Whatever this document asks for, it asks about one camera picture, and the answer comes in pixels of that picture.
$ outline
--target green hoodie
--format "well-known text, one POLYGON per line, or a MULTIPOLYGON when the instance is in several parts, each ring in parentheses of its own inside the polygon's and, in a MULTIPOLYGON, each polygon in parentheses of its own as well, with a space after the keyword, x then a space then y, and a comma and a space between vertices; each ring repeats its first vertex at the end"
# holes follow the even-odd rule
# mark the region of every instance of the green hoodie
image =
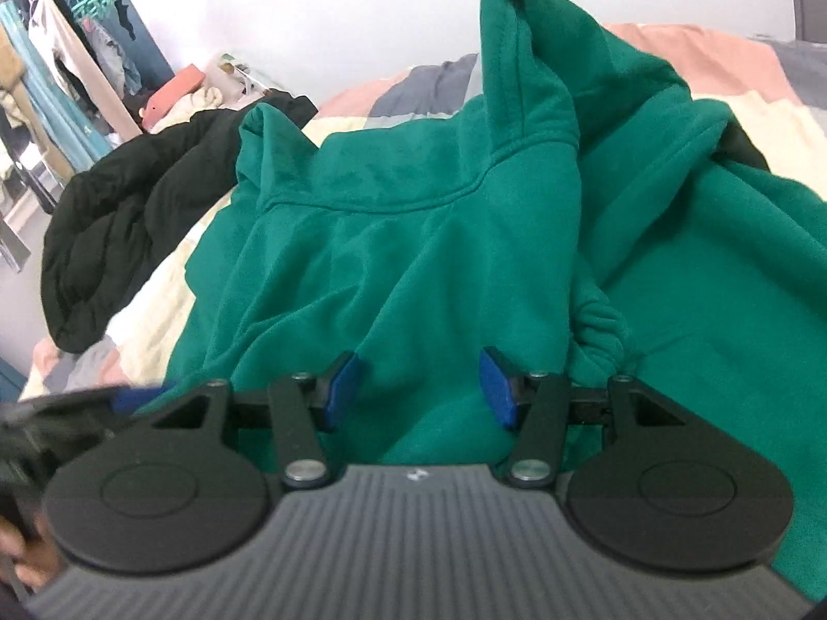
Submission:
POLYGON ((587 386, 631 371, 784 470, 777 568, 827 592, 827 213, 736 162, 727 105, 566 0, 481 0, 483 95, 451 119, 241 127, 238 188, 187 265, 168 378, 237 390, 370 363, 339 459, 496 462, 481 348, 587 386))

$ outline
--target gray ribbed panel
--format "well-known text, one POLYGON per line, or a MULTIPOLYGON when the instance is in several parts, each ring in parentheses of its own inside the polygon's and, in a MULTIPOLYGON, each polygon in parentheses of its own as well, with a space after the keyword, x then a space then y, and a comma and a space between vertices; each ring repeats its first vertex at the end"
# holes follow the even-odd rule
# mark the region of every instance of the gray ribbed panel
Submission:
POLYGON ((156 580, 72 569, 30 601, 42 620, 797 620, 770 569, 669 580, 586 546, 556 501, 485 466, 353 466, 293 492, 241 550, 156 580))

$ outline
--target hand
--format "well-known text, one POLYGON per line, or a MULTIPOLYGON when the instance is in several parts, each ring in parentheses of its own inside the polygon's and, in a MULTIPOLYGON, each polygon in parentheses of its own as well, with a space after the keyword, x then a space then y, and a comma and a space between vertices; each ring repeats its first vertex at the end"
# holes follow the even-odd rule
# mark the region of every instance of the hand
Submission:
POLYGON ((61 564, 43 515, 35 516, 35 528, 40 538, 26 542, 14 525, 0 517, 0 552, 14 559, 20 582, 37 591, 60 573, 61 564))

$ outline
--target black jacket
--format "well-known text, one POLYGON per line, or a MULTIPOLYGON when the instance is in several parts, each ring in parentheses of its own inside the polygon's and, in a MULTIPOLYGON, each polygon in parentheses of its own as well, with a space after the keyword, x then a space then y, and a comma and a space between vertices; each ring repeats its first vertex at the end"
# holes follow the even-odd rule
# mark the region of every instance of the black jacket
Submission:
MULTIPOLYGON (((316 108, 273 91, 300 128, 316 108)), ((49 333, 80 353, 97 342, 187 231, 236 183, 244 111, 209 110, 122 144, 72 178, 43 244, 40 296, 49 333)))

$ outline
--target bedsheet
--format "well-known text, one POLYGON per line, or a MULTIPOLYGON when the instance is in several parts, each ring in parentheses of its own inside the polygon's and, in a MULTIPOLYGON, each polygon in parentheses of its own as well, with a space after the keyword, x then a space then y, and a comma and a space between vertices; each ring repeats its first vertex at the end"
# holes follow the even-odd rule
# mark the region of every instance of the bedsheet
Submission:
MULTIPOLYGON (((664 57, 693 97, 725 101, 772 173, 827 199, 827 47, 741 39, 693 25, 607 25, 636 48, 664 57)), ((417 66, 345 90, 303 129, 315 144, 336 132, 389 128, 411 119, 448 118, 482 89, 479 56, 417 66)), ((109 384, 158 383, 194 302, 185 267, 230 193, 199 221, 156 269, 106 335, 80 355, 43 339, 21 398, 109 384)))

